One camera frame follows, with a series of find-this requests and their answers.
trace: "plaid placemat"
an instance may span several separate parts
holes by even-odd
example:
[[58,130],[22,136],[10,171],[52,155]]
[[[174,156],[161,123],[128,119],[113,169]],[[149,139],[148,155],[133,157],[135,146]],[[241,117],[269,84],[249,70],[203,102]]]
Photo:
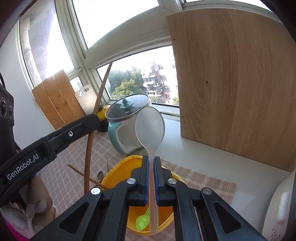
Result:
[[[84,171],[85,151],[87,144],[87,136],[72,143],[66,150],[58,154],[58,157],[41,170],[42,180],[52,198],[53,204],[56,206],[58,214],[61,214],[78,199],[83,196],[83,177],[69,168],[71,164],[80,171]],[[145,155],[146,151],[140,149],[132,153],[132,155]],[[99,171],[107,173],[107,161],[110,169],[126,156],[118,153],[112,146],[107,133],[99,133],[95,131],[93,148],[91,154],[91,170],[90,177],[96,179]],[[180,175],[186,184],[194,189],[202,189],[203,187],[212,188],[220,195],[228,204],[231,203],[236,183],[225,182],[214,177],[208,177],[190,169],[173,164],[167,160],[161,159],[161,164]],[[174,222],[166,229],[154,236],[139,236],[128,229],[126,230],[126,241],[142,241],[142,240],[175,240]]]

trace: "camera lens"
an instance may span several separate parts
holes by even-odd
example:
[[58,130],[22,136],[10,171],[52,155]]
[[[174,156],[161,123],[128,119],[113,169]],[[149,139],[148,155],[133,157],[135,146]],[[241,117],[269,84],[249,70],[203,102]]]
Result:
[[6,116],[6,101],[5,101],[5,99],[1,100],[0,112],[1,112],[2,116]]
[[12,106],[11,105],[8,107],[8,114],[9,114],[9,117],[12,118]]

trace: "white countertop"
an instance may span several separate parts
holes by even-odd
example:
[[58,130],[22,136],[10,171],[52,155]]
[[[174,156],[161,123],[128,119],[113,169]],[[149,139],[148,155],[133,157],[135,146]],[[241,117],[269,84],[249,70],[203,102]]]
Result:
[[179,121],[164,121],[166,132],[156,155],[207,176],[237,183],[231,206],[261,232],[272,195],[290,172],[182,138]]

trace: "yellow and black object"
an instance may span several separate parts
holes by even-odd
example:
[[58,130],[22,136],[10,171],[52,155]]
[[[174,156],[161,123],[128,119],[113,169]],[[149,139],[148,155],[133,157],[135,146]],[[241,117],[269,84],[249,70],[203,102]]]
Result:
[[98,118],[100,120],[100,126],[98,127],[97,131],[99,132],[107,132],[108,131],[108,125],[109,122],[106,118],[106,112],[109,109],[111,105],[100,105],[99,112],[98,112]]

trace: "pot lid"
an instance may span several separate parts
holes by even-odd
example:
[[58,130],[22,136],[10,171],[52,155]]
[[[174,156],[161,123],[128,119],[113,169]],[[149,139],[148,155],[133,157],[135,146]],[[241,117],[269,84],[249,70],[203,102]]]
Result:
[[119,122],[137,114],[149,103],[146,94],[133,94],[116,101],[106,112],[108,121]]

